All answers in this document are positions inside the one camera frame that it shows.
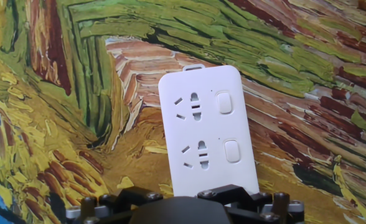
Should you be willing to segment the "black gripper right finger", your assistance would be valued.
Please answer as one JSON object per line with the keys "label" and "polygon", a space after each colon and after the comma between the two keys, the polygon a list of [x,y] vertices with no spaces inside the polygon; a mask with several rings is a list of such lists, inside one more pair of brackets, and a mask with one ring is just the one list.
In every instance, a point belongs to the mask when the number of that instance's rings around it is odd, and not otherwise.
{"label": "black gripper right finger", "polygon": [[249,194],[230,184],[203,190],[197,198],[223,205],[232,223],[304,224],[304,202],[284,192]]}

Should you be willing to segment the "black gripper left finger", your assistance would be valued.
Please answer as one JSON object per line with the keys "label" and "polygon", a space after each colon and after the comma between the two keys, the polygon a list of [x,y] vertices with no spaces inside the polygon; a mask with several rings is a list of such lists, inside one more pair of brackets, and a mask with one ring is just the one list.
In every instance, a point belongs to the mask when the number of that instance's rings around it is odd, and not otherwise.
{"label": "black gripper left finger", "polygon": [[136,186],[121,189],[118,195],[85,197],[80,200],[80,205],[66,209],[66,223],[98,223],[111,217],[120,223],[128,223],[133,205],[140,207],[163,198],[158,192]]}

